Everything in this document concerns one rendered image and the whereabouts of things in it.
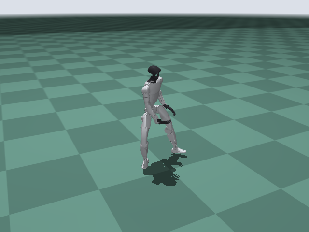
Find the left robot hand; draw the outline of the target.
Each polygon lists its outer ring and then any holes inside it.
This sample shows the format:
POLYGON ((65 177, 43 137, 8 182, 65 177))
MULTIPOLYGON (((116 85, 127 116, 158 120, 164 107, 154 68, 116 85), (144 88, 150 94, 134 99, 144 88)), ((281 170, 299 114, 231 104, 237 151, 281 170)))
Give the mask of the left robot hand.
POLYGON ((175 116, 175 111, 173 111, 173 109, 171 107, 169 107, 169 105, 164 104, 163 105, 166 109, 168 108, 169 110, 172 111, 173 115, 175 116))

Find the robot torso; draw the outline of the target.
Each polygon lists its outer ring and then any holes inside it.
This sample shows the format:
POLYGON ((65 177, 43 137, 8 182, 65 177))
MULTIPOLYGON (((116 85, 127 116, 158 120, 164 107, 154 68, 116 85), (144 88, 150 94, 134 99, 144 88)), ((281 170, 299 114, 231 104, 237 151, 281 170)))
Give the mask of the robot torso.
MULTIPOLYGON (((151 81, 153 82, 153 81, 151 81)), ((158 78, 156 83, 151 83, 151 82, 145 82, 145 85, 149 85, 150 88, 150 93, 149 93, 149 103, 151 103, 153 105, 152 109, 154 109, 154 112, 157 112, 157 106, 155 105, 155 103, 157 102, 158 96, 159 96, 159 91, 160 91, 160 87, 161 87, 161 81, 158 78)), ((144 109, 145 112, 147 112, 146 108, 144 109)), ((150 114, 149 114, 150 115, 150 114)), ((151 115, 150 115, 151 116, 151 115)))

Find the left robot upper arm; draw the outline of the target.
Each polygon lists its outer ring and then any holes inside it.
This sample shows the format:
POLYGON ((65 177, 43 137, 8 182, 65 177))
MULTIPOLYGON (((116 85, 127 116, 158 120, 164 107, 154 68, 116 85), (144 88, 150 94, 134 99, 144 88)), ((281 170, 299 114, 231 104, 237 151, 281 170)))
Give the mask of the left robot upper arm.
MULTIPOLYGON (((163 82, 163 78, 162 78, 162 77, 160 77, 160 76, 159 76, 158 78, 160 79, 161 84, 162 84, 162 82, 163 82)), ((161 93, 162 93, 162 91, 160 90, 160 91, 159 91, 159 95, 160 95, 161 93)))

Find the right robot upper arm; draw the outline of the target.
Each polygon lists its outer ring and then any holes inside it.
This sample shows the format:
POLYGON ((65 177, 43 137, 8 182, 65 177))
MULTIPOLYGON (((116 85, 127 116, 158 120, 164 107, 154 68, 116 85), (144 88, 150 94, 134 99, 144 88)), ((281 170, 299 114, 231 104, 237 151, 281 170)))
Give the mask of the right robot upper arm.
POLYGON ((151 108, 152 108, 153 105, 152 105, 151 103, 149 103, 149 100, 150 100, 150 97, 149 97, 149 93, 150 93, 149 85, 145 85, 145 86, 142 88, 141 91, 142 91, 142 94, 143 94, 145 107, 146 107, 146 105, 150 105, 151 108))

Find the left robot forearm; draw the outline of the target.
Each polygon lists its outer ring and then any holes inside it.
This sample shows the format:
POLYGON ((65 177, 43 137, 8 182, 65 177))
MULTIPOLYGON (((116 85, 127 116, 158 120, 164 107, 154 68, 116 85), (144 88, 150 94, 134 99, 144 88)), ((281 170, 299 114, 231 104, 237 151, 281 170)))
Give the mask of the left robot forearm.
MULTIPOLYGON (((164 104, 166 104, 166 103, 165 103, 165 100, 164 100, 164 98, 163 98, 162 93, 158 96, 158 99, 159 99, 160 103, 162 104, 162 106, 163 106, 164 104)), ((166 104, 166 105, 167 105, 167 104, 166 104)), ((165 107, 163 106, 163 108, 165 108, 165 107)))

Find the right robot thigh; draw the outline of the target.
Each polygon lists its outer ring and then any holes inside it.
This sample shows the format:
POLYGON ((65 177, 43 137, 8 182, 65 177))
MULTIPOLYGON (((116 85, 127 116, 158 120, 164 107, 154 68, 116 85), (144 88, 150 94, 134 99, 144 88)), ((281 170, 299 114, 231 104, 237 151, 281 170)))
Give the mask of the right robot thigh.
POLYGON ((143 148, 148 148, 148 132, 151 126, 151 116, 148 112, 145 112, 141 117, 142 125, 141 125, 141 145, 143 148))

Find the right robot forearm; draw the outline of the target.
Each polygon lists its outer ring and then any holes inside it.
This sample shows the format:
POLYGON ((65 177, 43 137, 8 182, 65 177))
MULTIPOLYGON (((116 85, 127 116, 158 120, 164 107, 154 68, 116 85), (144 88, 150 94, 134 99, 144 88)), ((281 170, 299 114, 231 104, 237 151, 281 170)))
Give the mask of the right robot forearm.
POLYGON ((151 117, 153 118, 155 124, 158 124, 159 122, 157 122, 157 120, 159 118, 158 118, 157 114, 155 113, 154 109, 151 109, 150 105, 146 105, 146 110, 151 115, 151 117))

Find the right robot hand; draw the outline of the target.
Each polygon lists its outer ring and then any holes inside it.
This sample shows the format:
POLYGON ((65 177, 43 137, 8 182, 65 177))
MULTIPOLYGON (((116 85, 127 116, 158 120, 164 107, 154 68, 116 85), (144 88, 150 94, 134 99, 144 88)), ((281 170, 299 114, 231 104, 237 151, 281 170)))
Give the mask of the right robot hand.
POLYGON ((159 122, 159 124, 168 124, 171 122, 171 120, 169 121, 162 121, 161 119, 158 119, 157 122, 159 122))

